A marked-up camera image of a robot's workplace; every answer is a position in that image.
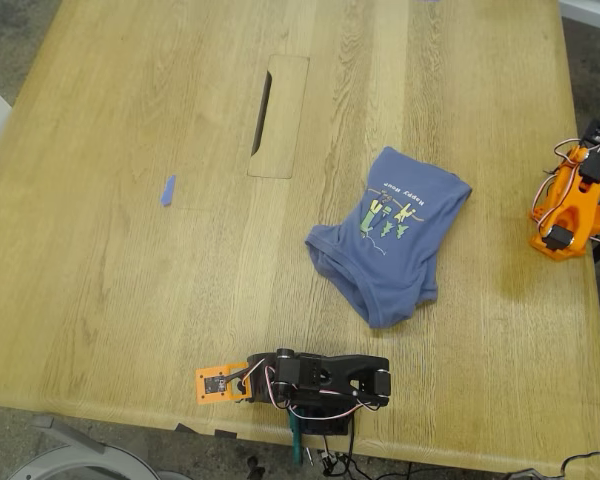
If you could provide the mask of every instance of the folded t-shirt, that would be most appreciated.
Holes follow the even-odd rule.
[[[437,298],[436,253],[470,193],[452,173],[386,147],[342,224],[311,229],[311,260],[369,326],[394,325]]]

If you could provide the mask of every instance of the table surface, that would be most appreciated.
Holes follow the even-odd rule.
[[[292,121],[265,117],[252,158],[277,57],[269,108]],[[194,369],[379,355],[393,393],[358,414],[356,452],[555,475],[600,449],[592,261],[527,244],[574,133],[555,2],[65,0],[0,140],[0,405],[290,443],[271,406],[196,405]],[[437,302],[372,331],[304,238],[385,145],[473,194]]]

